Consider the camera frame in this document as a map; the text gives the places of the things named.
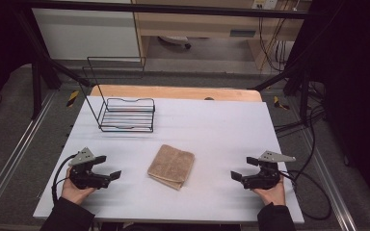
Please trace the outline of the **person's right hand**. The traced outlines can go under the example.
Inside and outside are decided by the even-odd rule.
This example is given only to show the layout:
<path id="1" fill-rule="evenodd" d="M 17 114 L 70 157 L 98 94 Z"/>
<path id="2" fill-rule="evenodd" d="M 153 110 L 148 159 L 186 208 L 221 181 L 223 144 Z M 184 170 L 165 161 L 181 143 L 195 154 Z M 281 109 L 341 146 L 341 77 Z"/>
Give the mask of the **person's right hand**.
<path id="1" fill-rule="evenodd" d="M 252 191 L 256 193 L 262 199 L 265 205 L 269 205 L 271 203 L 277 206 L 286 205 L 283 178 L 280 178 L 278 182 L 276 183 L 276 185 L 270 188 L 269 190 L 253 189 Z"/>

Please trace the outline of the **white cabinet panel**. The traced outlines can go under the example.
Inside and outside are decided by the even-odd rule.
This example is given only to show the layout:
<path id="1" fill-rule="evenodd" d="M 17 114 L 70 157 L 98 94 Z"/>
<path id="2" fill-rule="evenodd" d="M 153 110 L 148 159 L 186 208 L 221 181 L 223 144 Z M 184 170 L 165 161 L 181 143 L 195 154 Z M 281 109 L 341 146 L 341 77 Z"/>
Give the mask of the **white cabinet panel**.
<path id="1" fill-rule="evenodd" d="M 138 57 L 131 13 L 33 9 L 50 57 Z"/>

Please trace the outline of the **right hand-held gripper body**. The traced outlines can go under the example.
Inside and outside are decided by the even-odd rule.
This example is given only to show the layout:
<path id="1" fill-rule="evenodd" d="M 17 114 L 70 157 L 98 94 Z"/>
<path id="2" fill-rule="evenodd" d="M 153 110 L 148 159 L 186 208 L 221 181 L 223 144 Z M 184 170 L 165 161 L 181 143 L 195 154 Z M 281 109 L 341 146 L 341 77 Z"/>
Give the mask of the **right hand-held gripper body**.
<path id="1" fill-rule="evenodd" d="M 243 176 L 242 185 L 245 189 L 264 189 L 269 190 L 274 187 L 280 178 L 278 164 L 281 162 L 295 162 L 296 158 L 282 155 L 273 151 L 266 150 L 258 160 L 260 168 L 255 175 Z"/>

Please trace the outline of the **aluminium floor rail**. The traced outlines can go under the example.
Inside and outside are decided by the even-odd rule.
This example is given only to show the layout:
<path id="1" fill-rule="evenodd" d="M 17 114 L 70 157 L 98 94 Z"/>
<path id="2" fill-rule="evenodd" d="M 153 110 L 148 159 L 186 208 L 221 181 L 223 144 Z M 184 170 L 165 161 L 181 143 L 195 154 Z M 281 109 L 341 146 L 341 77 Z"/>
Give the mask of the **aluminium floor rail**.
<path id="1" fill-rule="evenodd" d="M 323 160 L 321 152 L 318 150 L 315 137 L 309 130 L 303 131 L 304 140 L 312 155 L 311 161 L 317 171 L 319 179 L 324 187 L 329 199 L 334 215 L 341 227 L 342 231 L 357 231 L 357 226 L 353 220 L 353 217 L 344 202 L 343 196 L 341 195 L 335 181 L 332 178 L 330 170 L 328 169 L 326 162 Z"/>
<path id="2" fill-rule="evenodd" d="M 19 142 L 14 148 L 9 160 L 5 163 L 3 169 L 0 171 L 0 197 L 9 184 L 14 172 L 17 169 L 17 166 L 21 162 L 35 134 L 39 130 L 42 121 L 45 119 L 45 116 L 50 109 L 56 94 L 56 90 L 50 90 L 46 94 L 42 102 L 41 111 L 38 113 L 36 118 L 32 119 L 29 122 L 25 132 L 22 134 Z"/>

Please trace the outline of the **beige towel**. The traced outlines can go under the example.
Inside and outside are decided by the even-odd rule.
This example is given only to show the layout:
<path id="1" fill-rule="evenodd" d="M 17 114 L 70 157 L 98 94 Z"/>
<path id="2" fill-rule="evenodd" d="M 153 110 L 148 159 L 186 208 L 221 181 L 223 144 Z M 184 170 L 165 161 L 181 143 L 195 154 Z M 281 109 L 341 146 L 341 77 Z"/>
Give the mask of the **beige towel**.
<path id="1" fill-rule="evenodd" d="M 147 170 L 158 182 L 179 191 L 188 179 L 195 155 L 163 144 Z"/>

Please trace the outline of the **black wire rack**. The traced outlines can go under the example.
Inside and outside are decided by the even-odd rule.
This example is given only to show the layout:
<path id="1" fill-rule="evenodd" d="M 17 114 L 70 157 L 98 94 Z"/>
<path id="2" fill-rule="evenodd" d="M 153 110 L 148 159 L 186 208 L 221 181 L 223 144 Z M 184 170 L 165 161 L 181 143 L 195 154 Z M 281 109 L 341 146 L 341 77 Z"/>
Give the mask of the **black wire rack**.
<path id="1" fill-rule="evenodd" d="M 92 84 L 92 90 L 83 86 L 81 90 L 101 132 L 153 132 L 156 107 L 152 98 L 107 96 L 105 88 L 100 86 L 103 81 L 120 80 L 120 77 L 112 77 L 112 72 L 134 72 L 133 79 L 142 79 L 145 63 L 146 57 L 143 56 L 87 58 L 87 65 L 82 70 L 86 80 Z"/>

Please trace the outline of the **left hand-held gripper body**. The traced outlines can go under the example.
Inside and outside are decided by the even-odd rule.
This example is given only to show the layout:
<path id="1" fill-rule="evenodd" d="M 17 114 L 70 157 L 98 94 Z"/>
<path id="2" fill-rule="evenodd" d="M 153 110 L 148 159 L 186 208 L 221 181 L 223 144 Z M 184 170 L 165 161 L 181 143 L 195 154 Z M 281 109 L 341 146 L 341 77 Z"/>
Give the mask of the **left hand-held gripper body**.
<path id="1" fill-rule="evenodd" d="M 94 156 L 89 148 L 85 147 L 69 163 L 71 167 L 69 179 L 77 188 L 81 190 L 85 188 L 101 189 L 107 188 L 111 183 L 110 175 L 93 172 L 95 157 L 98 156 Z"/>

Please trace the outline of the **office chair base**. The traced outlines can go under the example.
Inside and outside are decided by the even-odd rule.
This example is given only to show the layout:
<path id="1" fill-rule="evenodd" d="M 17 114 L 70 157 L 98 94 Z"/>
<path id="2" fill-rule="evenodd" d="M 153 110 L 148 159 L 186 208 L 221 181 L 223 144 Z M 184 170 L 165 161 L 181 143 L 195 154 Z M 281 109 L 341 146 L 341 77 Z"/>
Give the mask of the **office chair base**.
<path id="1" fill-rule="evenodd" d="M 192 47 L 186 37 L 161 37 L 161 40 L 172 44 L 183 45 L 186 49 Z"/>

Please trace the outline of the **white power strip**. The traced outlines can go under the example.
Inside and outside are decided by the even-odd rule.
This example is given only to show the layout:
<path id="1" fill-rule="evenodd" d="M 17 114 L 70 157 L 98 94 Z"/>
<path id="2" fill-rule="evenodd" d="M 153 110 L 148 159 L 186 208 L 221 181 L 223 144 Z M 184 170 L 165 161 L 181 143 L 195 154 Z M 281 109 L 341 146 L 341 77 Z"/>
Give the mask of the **white power strip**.
<path id="1" fill-rule="evenodd" d="M 278 0 L 253 0 L 251 7 L 259 10 L 273 10 Z"/>

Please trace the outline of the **black metal frame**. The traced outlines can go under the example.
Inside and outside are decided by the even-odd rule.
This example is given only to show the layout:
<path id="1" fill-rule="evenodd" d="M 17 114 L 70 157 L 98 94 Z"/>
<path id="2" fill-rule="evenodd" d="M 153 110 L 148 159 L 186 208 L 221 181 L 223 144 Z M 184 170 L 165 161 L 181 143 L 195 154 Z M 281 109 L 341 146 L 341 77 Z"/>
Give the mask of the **black metal frame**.
<path id="1" fill-rule="evenodd" d="M 317 13 L 303 11 L 276 11 L 276 10 L 242 10 L 235 8 L 200 7 L 200 6 L 175 6 L 155 4 L 125 4 L 125 3 L 104 3 L 104 2 L 81 2 L 81 1 L 52 1 L 52 0 L 13 0 L 8 7 L 12 10 L 20 28 L 26 34 L 27 40 L 33 48 L 35 62 L 43 66 L 42 74 L 49 79 L 49 86 L 56 88 L 60 84 L 54 69 L 59 70 L 77 83 L 85 87 L 92 87 L 93 84 L 75 74 L 67 67 L 54 61 L 42 47 L 37 34 L 30 26 L 29 20 L 24 12 L 30 9 L 50 10 L 73 10 L 73 11 L 94 11 L 94 12 L 123 12 L 123 13 L 164 13 L 164 14 L 188 14 L 188 15 L 215 15 L 233 17 L 257 17 L 257 18 L 287 18 L 287 19 L 308 19 L 317 16 Z"/>

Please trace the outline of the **yellow black tape marker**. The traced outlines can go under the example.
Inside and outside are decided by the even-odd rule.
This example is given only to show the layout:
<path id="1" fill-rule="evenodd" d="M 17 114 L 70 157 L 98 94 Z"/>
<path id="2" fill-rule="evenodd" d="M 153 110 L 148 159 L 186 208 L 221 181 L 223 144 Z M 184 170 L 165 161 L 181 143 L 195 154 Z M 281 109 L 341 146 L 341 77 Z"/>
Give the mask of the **yellow black tape marker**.
<path id="1" fill-rule="evenodd" d="M 71 93 L 68 101 L 66 102 L 66 106 L 69 108 L 69 107 L 72 107 L 74 101 L 76 100 L 77 96 L 79 94 L 79 90 L 75 90 Z"/>
<path id="2" fill-rule="evenodd" d="M 281 108 L 283 110 L 290 110 L 290 107 L 288 105 L 283 105 L 283 104 L 280 103 L 277 96 L 274 96 L 274 106 L 276 108 Z"/>

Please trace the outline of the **person's left hand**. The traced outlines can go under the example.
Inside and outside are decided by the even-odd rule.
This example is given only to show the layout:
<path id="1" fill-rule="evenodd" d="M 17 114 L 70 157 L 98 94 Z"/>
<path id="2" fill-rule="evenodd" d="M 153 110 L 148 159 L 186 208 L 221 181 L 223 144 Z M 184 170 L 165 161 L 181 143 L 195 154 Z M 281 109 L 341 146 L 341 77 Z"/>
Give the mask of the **person's left hand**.
<path id="1" fill-rule="evenodd" d="M 66 179 L 63 183 L 61 197 L 77 205 L 81 205 L 83 201 L 92 193 L 96 188 L 85 188 L 83 190 L 77 188 L 69 179 L 71 168 L 66 171 Z"/>

